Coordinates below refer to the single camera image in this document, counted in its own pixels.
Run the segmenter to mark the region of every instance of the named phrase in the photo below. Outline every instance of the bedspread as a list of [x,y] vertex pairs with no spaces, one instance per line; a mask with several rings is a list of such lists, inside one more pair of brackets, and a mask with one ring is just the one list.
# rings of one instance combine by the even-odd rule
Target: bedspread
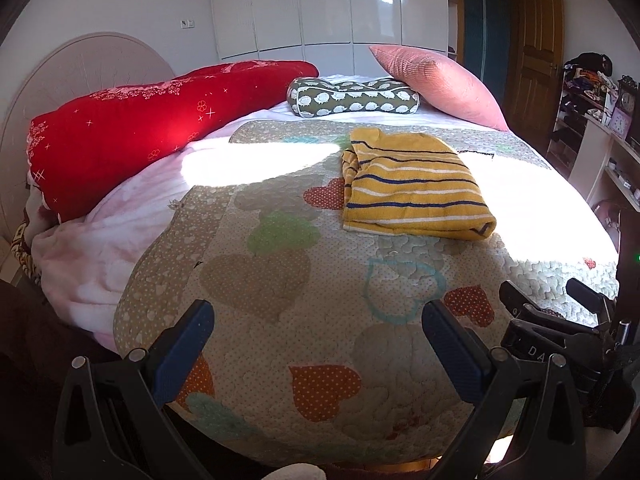
[[593,316],[565,295],[566,280],[617,292],[609,237],[513,134],[382,126],[458,150],[497,218],[488,240],[344,231],[340,155],[353,127],[242,126],[207,161],[249,184],[224,185],[233,180],[226,174],[174,202],[171,224],[136,264],[114,317],[125,354],[148,348],[193,300],[210,301],[214,332],[172,407],[270,465],[443,453],[471,408],[422,333],[425,302],[442,298],[491,347],[510,320],[498,299],[504,280],[591,325]]

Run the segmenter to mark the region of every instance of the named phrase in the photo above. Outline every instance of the red pillow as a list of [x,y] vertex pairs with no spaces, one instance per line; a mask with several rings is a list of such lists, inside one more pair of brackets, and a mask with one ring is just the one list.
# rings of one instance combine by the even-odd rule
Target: red pillow
[[31,121],[31,175],[61,222],[84,216],[153,161],[283,102],[300,76],[316,77],[318,70],[304,61],[270,62],[74,99]]
[[189,72],[188,74],[178,76],[174,79],[184,79],[186,77],[196,77],[196,76],[204,76],[204,75],[216,75],[220,73],[228,73],[228,72],[242,72],[244,70],[250,70],[252,68],[261,68],[265,66],[278,66],[281,61],[258,61],[258,60],[249,60],[249,61],[236,61],[233,63],[222,63],[219,65],[213,66],[204,66],[193,72]]

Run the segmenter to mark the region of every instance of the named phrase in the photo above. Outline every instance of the headboard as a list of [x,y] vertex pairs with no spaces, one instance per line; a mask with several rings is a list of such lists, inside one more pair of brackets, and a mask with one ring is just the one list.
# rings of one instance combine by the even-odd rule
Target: headboard
[[114,32],[75,38],[49,54],[25,79],[0,130],[0,235],[11,240],[23,220],[29,196],[26,138],[34,117],[98,90],[174,75],[151,47]]

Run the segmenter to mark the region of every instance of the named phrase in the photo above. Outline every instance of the white glossy wardrobe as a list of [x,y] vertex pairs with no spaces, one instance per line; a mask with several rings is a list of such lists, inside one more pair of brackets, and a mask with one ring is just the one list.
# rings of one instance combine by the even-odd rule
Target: white glossy wardrobe
[[322,75],[385,75],[368,46],[447,52],[448,0],[211,0],[223,62],[305,59]]

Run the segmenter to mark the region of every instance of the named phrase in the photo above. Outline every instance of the blue heart outline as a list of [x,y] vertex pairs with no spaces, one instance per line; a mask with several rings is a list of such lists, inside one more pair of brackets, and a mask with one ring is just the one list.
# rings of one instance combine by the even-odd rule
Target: blue heart outline
[[369,267],[367,268],[367,274],[365,276],[364,288],[362,290],[362,297],[364,298],[364,301],[367,304],[367,308],[369,309],[369,311],[373,314],[374,317],[376,317],[380,321],[384,321],[392,325],[407,324],[413,321],[416,317],[418,317],[418,314],[420,313],[420,309],[424,306],[425,303],[429,303],[430,301],[433,301],[433,300],[439,300],[447,291],[447,280],[436,269],[434,269],[431,266],[428,266],[427,264],[423,264],[420,262],[413,262],[413,264],[416,266],[417,269],[427,271],[431,275],[431,277],[436,280],[436,284],[438,285],[438,290],[436,291],[435,294],[433,294],[426,300],[414,299],[414,306],[412,306],[409,313],[404,314],[404,316],[401,316],[399,314],[385,314],[378,307],[374,305],[373,301],[371,301],[371,298],[369,297],[369,283],[373,277],[374,267],[376,265],[386,265],[387,267],[393,267],[393,266],[398,267],[399,262],[396,262],[395,260],[377,260],[374,258],[369,259]]

